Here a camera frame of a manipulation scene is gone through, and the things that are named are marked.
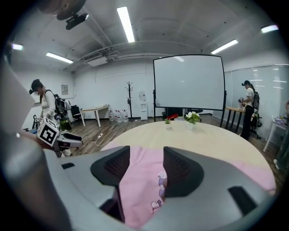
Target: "red object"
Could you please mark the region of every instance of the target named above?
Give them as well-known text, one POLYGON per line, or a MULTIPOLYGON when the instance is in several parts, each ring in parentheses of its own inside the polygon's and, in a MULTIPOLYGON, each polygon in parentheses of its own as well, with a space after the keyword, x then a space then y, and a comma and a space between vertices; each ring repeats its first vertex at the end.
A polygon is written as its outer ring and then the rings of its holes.
POLYGON ((175 113, 175 114, 172 114, 172 115, 168 116, 167 119, 171 120, 171 119, 176 119, 178 117, 179 117, 179 115, 177 113, 175 113))

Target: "coat rack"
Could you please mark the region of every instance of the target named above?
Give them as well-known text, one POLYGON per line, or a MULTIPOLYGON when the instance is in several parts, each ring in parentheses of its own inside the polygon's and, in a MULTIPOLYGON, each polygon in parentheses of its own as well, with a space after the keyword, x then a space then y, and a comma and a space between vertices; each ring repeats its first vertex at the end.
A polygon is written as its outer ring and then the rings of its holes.
POLYGON ((130 105, 130 110, 131 110, 131 91, 133 88, 131 88, 131 85, 133 83, 127 82, 128 88, 126 88, 128 90, 128 98, 127 98, 127 103, 130 105))

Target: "whiteboard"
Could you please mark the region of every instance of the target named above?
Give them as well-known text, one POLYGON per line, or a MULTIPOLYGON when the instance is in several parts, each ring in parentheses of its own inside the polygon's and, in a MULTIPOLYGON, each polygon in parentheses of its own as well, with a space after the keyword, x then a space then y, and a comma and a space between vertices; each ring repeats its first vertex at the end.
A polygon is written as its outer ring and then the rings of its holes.
POLYGON ((222 59, 212 55, 179 55, 154 60, 156 107, 223 110, 222 59))

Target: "potted plant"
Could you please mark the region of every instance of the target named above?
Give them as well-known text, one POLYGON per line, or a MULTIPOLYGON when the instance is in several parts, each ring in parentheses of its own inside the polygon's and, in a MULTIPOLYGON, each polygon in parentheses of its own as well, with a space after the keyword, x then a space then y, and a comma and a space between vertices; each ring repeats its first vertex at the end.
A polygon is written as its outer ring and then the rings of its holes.
POLYGON ((166 129, 170 129, 170 128, 172 127, 172 126, 171 126, 171 121, 168 120, 168 119, 165 119, 164 124, 165 124, 165 126, 166 126, 166 129))
POLYGON ((185 117, 186 127, 189 130, 193 130, 196 126, 196 122, 199 122, 199 119, 200 119, 200 115, 198 113, 195 113, 194 111, 189 112, 185 117))

